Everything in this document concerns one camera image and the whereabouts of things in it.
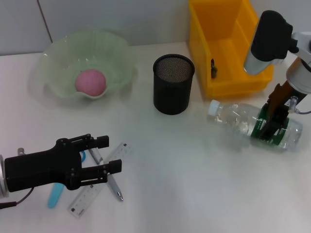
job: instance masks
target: silver pen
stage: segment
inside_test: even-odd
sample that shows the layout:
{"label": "silver pen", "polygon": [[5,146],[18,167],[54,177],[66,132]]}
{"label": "silver pen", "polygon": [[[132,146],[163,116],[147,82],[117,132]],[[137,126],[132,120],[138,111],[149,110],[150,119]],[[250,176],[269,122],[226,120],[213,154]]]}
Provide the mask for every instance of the silver pen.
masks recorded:
{"label": "silver pen", "polygon": [[[97,165],[103,165],[104,163],[108,163],[109,161],[104,161],[101,154],[99,153],[97,148],[89,149],[88,150],[90,154],[92,155],[93,159],[95,160]],[[123,201],[122,192],[112,175],[108,175],[108,184],[111,189],[111,191],[116,195],[116,197]]]}

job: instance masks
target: ruler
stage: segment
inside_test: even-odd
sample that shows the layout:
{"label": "ruler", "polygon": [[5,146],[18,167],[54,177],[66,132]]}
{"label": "ruler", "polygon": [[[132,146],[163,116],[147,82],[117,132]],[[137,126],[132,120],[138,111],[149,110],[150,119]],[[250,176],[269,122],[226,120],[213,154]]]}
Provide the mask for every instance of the ruler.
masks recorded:
{"label": "ruler", "polygon": [[[112,151],[107,158],[104,159],[104,163],[108,163],[111,160],[122,159],[122,161],[127,161],[129,155],[132,153],[132,148],[126,144],[121,143],[118,147]],[[75,217],[79,218],[95,200],[97,195],[104,188],[106,183],[98,183],[93,185],[88,185],[83,187],[79,195],[74,199],[68,208],[68,211]]]}

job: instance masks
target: small dark object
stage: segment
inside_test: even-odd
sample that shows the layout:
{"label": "small dark object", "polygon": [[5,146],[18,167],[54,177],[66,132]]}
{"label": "small dark object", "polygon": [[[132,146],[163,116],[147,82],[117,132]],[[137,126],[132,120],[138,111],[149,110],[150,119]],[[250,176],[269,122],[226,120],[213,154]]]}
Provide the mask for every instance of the small dark object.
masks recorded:
{"label": "small dark object", "polygon": [[212,79],[216,78],[218,69],[217,69],[216,66],[215,66],[215,61],[214,61],[214,59],[212,59],[212,60],[210,61],[210,71],[211,71],[211,77],[212,77]]}
{"label": "small dark object", "polygon": [[167,54],[155,61],[154,105],[160,112],[176,115],[189,104],[194,65],[179,54]]}

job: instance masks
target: blue object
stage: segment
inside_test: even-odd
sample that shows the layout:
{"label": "blue object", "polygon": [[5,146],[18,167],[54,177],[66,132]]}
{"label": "blue object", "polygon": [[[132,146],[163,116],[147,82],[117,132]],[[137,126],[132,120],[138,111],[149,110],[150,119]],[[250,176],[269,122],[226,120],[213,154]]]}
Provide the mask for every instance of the blue object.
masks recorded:
{"label": "blue object", "polygon": [[81,163],[86,159],[86,153],[84,151],[82,151],[82,159],[81,159]]}
{"label": "blue object", "polygon": [[[83,151],[81,162],[83,162],[85,159],[86,159],[86,153]],[[62,183],[54,184],[49,201],[48,201],[48,207],[50,209],[53,209],[56,206],[58,199],[63,192],[63,189],[64,189],[64,185]]]}

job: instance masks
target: green bowl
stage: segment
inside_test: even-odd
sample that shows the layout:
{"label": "green bowl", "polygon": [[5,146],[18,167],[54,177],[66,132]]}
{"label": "green bowl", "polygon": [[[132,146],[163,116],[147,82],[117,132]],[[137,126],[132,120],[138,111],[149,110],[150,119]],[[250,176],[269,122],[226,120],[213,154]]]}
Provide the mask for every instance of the green bowl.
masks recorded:
{"label": "green bowl", "polygon": [[[82,31],[52,43],[41,55],[36,75],[62,98],[102,97],[132,79],[136,58],[122,37],[105,31]],[[78,92],[75,80],[81,71],[96,69],[106,77],[99,96]]]}

